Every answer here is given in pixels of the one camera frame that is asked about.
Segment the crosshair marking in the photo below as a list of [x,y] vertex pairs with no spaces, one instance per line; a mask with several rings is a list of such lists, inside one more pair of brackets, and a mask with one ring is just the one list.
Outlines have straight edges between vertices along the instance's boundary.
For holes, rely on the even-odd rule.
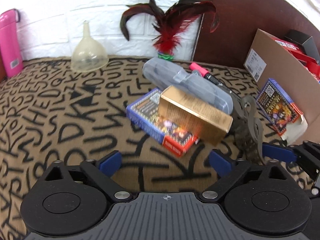
[[170,200],[170,199],[171,199],[171,196],[169,196],[169,195],[165,195],[163,198],[164,198],[166,201],[168,201],[168,200]]

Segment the beige cloth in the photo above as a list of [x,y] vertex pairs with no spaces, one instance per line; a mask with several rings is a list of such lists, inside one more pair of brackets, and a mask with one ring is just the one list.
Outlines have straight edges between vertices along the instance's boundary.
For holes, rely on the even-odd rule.
[[[21,201],[57,159],[78,165],[117,149],[123,165],[113,179],[130,191],[202,191],[216,181],[207,159],[211,145],[199,143],[177,158],[126,118],[126,106],[154,88],[142,76],[147,60],[113,56],[106,67],[74,73],[68,58],[36,59],[0,84],[0,237],[24,237]],[[186,62],[177,63],[188,68]],[[241,96],[257,94],[246,70],[204,67]],[[264,141],[282,143],[268,121],[257,116]],[[241,156],[232,135],[217,148],[233,159]],[[287,170],[303,187],[311,183],[295,164]]]

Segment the ribbed gray plate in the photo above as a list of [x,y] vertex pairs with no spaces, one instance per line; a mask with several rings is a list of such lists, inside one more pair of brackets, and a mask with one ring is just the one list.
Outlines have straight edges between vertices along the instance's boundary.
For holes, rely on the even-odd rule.
[[[56,240],[31,233],[26,240]],[[115,204],[106,219],[67,240],[268,240],[238,228],[220,206],[198,201],[193,193],[140,193]],[[302,233],[277,240],[308,240]]]

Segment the blue gripper pad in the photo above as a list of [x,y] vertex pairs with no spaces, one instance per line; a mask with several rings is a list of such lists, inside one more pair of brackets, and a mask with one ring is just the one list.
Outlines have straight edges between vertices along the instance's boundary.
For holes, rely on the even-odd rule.
[[96,163],[96,167],[107,177],[111,177],[119,170],[122,163],[121,153],[113,151]]
[[223,156],[222,153],[218,154],[214,150],[212,150],[209,154],[210,166],[216,171],[216,173],[220,177],[223,177],[227,175],[230,171],[232,171],[232,168],[233,168],[232,163],[229,162],[227,158],[228,158],[227,156]]
[[297,156],[290,148],[269,143],[262,143],[262,155],[286,163],[297,161]]

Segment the cardboard box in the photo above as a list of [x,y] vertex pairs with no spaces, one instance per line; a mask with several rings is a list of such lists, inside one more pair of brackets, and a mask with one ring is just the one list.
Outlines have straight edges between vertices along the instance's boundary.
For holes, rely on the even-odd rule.
[[127,117],[159,144],[183,156],[198,138],[158,114],[161,90],[153,89],[126,108]]
[[273,128],[289,145],[307,130],[303,112],[274,79],[268,79],[256,101]]
[[305,54],[309,57],[314,58],[319,64],[320,55],[312,36],[296,30],[290,30],[284,38],[287,41],[293,42],[303,47]]
[[229,132],[232,117],[190,94],[170,86],[159,101],[159,115],[217,145]]
[[295,144],[304,140],[320,143],[320,84],[275,38],[258,29],[244,66],[259,89],[268,78],[275,79],[304,113],[308,129]]

